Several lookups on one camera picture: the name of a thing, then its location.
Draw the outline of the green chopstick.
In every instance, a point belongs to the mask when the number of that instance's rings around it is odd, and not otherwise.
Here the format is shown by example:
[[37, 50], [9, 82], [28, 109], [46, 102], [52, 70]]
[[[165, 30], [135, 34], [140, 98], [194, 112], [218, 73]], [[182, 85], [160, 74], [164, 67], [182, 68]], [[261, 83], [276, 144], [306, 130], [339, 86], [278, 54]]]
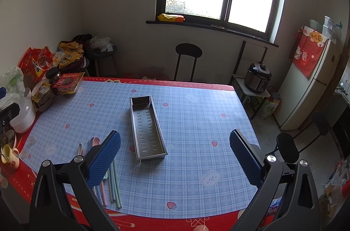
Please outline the green chopstick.
[[113, 160], [112, 162], [113, 166], [113, 176], [114, 176], [114, 189], [116, 193], [116, 202], [117, 202], [117, 207], [122, 208], [122, 200], [121, 200], [121, 195], [119, 192], [119, 185], [118, 185], [118, 180], [117, 180], [117, 169], [116, 169], [116, 162]]
[[114, 202], [114, 189], [113, 189], [113, 185], [112, 185], [112, 175], [111, 175], [111, 171], [110, 171], [110, 167], [107, 170], [108, 172], [108, 185], [109, 185], [109, 190], [110, 190], [110, 198], [111, 198], [111, 202]]

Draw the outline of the pink chopstick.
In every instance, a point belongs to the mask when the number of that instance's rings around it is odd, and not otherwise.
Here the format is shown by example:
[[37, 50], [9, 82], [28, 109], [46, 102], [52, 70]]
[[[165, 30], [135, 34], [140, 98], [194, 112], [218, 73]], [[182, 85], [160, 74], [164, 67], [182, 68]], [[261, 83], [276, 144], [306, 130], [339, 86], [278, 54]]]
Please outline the pink chopstick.
[[104, 183], [101, 181], [100, 183], [100, 192], [101, 192], [101, 198], [103, 202], [103, 206], [107, 207], [107, 202], [106, 202], [106, 195], [105, 195], [105, 190], [104, 190]]

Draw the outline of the blue spoon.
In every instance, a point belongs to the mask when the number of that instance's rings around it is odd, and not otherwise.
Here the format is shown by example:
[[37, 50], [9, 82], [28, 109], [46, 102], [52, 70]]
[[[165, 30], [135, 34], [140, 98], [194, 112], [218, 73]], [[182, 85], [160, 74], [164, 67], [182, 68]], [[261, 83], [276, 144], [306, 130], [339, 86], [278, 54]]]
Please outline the blue spoon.
[[94, 137], [92, 137], [88, 142], [88, 151], [93, 147], [93, 140], [94, 140]]

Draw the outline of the white spoon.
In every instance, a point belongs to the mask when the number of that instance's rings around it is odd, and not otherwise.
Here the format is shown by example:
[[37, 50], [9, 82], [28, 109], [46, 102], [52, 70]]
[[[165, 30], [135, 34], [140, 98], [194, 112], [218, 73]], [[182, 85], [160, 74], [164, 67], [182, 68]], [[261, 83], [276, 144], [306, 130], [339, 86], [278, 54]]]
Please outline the white spoon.
[[77, 155], [82, 155], [82, 143], [78, 144], [78, 153]]

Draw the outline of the pink spoon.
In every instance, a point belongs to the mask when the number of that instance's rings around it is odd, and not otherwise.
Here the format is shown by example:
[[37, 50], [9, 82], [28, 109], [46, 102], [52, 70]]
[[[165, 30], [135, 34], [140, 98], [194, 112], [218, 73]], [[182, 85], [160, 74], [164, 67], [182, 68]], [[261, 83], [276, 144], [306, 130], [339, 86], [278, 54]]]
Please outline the pink spoon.
[[98, 137], [93, 137], [91, 139], [91, 146], [94, 147], [94, 146], [97, 146], [100, 144], [100, 139]]

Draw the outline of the white plastic lidded container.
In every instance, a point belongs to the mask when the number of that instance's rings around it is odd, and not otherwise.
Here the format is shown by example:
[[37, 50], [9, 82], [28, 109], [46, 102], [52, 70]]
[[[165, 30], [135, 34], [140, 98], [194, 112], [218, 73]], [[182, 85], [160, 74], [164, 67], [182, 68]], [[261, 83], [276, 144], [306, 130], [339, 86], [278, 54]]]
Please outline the white plastic lidded container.
[[24, 133], [34, 123], [36, 112], [30, 98], [20, 98], [17, 104], [19, 105], [19, 114], [9, 123], [16, 133]]

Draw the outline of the black chair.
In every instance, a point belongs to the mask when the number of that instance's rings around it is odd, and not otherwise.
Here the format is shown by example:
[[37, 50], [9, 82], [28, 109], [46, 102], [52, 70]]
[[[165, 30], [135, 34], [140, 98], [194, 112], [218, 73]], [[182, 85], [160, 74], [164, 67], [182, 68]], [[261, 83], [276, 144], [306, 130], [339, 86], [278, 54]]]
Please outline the black chair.
[[[276, 137], [276, 146], [271, 152], [275, 156], [275, 152], [279, 152], [281, 157], [286, 163], [296, 163], [297, 160], [300, 160], [302, 164], [306, 165], [306, 160], [300, 158], [300, 155], [303, 151], [308, 149], [313, 143], [316, 142], [321, 136], [327, 136], [329, 133], [332, 134], [332, 128], [321, 112], [314, 112], [311, 116], [311, 123], [300, 130], [294, 136], [289, 134], [289, 131], [281, 131]], [[308, 129], [310, 125], [314, 124], [317, 127], [318, 135], [302, 149], [298, 150], [295, 144], [295, 139], [301, 135], [304, 131]]]

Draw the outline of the small white side table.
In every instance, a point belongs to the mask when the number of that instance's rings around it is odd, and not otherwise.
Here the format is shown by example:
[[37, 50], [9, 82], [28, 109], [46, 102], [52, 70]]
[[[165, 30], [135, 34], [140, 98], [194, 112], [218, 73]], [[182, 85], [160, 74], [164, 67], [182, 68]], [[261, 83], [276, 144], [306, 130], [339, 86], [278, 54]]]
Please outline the small white side table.
[[240, 101], [242, 104], [244, 104], [246, 98], [261, 98], [261, 101], [258, 103], [258, 106], [256, 108], [252, 108], [253, 115], [250, 117], [250, 119], [254, 119], [258, 115], [264, 103], [271, 96], [271, 94], [267, 90], [265, 90], [262, 93], [256, 93], [251, 91], [248, 87], [246, 87], [244, 83], [244, 78], [240, 76], [233, 76], [232, 86], [234, 87], [235, 85], [237, 85], [239, 90], [242, 92], [242, 96], [240, 97]]

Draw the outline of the red tablecloth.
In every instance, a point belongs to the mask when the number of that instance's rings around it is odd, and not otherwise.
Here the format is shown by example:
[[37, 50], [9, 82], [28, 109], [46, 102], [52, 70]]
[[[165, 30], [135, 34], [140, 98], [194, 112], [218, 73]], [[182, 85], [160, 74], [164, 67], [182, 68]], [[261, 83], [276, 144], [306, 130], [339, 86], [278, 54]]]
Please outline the red tablecloth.
[[[167, 149], [140, 162], [131, 124], [131, 99], [152, 96]], [[69, 162], [93, 137], [121, 135], [115, 162], [121, 208], [107, 213], [122, 230], [229, 230], [257, 189], [230, 148], [238, 129], [257, 137], [233, 87], [187, 82], [85, 78], [73, 96], [59, 96], [22, 135], [19, 167], [2, 174], [30, 202], [40, 164]]]

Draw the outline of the blue plaid table mat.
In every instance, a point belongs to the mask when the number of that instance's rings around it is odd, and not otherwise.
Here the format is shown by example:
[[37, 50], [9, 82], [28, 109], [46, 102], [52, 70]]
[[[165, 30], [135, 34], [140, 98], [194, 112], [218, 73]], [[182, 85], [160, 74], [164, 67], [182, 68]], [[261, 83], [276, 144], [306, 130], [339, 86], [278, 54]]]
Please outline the blue plaid table mat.
[[37, 120], [20, 158], [37, 172], [87, 152], [92, 138], [121, 135], [114, 159], [121, 204], [106, 191], [107, 207], [134, 216], [190, 219], [248, 206], [257, 189], [230, 148], [238, 129], [257, 143], [233, 91], [84, 81], [58, 96]]

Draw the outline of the silver rice cooker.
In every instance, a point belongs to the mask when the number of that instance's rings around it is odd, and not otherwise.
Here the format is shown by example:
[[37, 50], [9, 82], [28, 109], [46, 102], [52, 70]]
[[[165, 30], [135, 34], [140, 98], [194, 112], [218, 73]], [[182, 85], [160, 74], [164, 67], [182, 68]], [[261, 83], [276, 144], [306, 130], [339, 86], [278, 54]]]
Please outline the silver rice cooker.
[[253, 92], [262, 93], [266, 90], [272, 74], [262, 63], [251, 63], [244, 78], [245, 86]]

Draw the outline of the yellow snack bags pile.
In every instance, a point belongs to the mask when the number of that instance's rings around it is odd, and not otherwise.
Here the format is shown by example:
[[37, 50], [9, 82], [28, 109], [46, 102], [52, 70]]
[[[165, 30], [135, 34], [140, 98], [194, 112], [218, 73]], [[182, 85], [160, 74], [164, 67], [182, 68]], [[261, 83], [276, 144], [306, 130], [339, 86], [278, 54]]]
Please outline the yellow snack bags pile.
[[63, 57], [60, 59], [59, 68], [67, 67], [76, 61], [80, 61], [83, 58], [84, 51], [82, 45], [76, 41], [65, 42], [61, 41], [58, 45], [58, 51], [63, 53]]

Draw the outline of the white plastic bag on stool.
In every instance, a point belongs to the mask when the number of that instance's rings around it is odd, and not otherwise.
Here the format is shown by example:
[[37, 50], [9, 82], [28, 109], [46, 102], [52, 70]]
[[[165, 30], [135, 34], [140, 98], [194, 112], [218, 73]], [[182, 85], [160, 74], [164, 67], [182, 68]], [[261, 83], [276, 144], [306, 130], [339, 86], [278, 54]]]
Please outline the white plastic bag on stool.
[[98, 50], [100, 53], [113, 51], [113, 45], [110, 42], [111, 38], [109, 37], [93, 37], [89, 45], [92, 50]]

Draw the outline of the black round stool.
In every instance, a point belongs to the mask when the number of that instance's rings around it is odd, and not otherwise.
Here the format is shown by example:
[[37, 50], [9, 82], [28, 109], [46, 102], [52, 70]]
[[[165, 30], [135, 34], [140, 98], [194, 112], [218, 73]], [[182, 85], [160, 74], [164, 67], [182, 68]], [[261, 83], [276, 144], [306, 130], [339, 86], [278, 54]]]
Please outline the black round stool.
[[187, 59], [191, 58], [193, 61], [192, 70], [191, 70], [191, 77], [190, 77], [190, 81], [192, 82], [194, 74], [195, 74], [197, 61], [203, 55], [202, 49], [195, 44], [180, 43], [176, 46], [175, 51], [178, 54], [178, 58], [177, 58], [177, 63], [176, 63], [176, 68], [175, 68], [173, 80], [176, 81], [177, 75], [179, 72], [180, 61], [181, 61], [182, 57], [185, 56]]

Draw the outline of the yellow orange bag on sill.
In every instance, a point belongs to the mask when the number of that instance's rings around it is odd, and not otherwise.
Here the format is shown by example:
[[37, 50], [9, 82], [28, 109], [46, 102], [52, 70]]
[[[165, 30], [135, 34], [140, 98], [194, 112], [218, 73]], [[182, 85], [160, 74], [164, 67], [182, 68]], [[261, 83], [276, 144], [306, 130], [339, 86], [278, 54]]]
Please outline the yellow orange bag on sill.
[[184, 22], [184, 16], [182, 16], [182, 15], [162, 13], [157, 18], [159, 21], [167, 22], [167, 23], [183, 23]]

